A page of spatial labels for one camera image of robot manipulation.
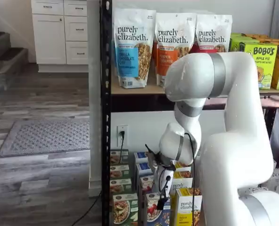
white wall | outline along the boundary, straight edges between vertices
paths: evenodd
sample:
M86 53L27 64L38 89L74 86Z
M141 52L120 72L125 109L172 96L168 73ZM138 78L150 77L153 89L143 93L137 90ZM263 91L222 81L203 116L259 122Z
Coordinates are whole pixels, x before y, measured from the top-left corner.
M8 32L12 47L29 50L36 62L31 0L0 0L0 32Z

black shelf post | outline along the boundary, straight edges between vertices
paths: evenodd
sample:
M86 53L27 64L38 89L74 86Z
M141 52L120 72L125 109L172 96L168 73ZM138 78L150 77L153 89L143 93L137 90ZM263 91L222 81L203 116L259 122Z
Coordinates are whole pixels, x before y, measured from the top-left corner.
M102 225L109 226L112 0L100 5Z

cabinet drawer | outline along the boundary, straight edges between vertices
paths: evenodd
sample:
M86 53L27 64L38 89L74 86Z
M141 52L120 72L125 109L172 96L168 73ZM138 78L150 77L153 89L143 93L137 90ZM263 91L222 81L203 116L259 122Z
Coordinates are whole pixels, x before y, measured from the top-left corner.
M65 16L87 16L87 3L82 0L64 0Z
M88 44L86 41L67 41L66 59L68 65L88 64Z
M65 16L66 41L87 41L87 17Z
M32 0L33 14L63 15L63 0Z

white cabinet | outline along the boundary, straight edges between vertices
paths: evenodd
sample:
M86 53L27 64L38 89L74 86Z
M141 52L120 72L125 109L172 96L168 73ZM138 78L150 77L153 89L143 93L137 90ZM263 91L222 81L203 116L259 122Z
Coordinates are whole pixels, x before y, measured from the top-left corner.
M63 0L32 0L32 13L63 15Z
M64 0L65 16L87 16L87 3L84 0Z
M38 64L66 64L64 17L33 15Z
M67 41L66 56L68 65L87 65L88 43L86 41Z
M87 41L87 18L65 16L66 41Z

power outlet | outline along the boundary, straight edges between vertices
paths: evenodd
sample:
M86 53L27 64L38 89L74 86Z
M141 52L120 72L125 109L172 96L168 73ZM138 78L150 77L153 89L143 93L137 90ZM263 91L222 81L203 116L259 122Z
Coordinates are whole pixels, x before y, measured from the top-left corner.
M123 148L128 147L128 126L117 126L117 147L121 148L122 142L123 142L123 137L120 135L121 131L125 131L125 137L124 137L124 143L123 143Z

